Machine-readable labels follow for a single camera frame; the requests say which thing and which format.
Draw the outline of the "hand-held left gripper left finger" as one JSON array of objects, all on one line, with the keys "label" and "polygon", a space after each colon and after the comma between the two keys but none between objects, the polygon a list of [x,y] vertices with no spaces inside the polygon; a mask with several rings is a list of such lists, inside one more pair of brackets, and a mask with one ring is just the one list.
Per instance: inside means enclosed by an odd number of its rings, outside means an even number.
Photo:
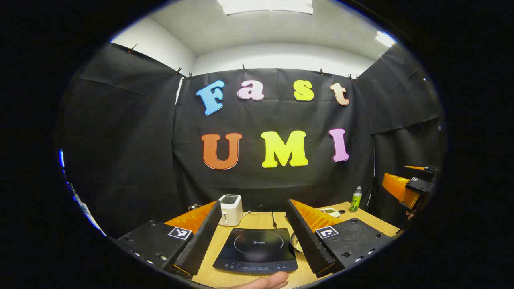
[{"label": "hand-held left gripper left finger", "polygon": [[213,201],[165,223],[150,220],[114,240],[153,267],[191,279],[198,274],[222,216]]}]

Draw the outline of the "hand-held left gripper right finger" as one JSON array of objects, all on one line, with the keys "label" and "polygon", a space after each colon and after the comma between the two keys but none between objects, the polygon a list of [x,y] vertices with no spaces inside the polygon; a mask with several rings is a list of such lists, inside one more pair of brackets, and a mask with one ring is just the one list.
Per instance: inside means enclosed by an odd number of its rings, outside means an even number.
[{"label": "hand-held left gripper right finger", "polygon": [[286,218],[317,277],[354,267],[394,241],[359,218],[342,221],[293,199],[287,204]]}]

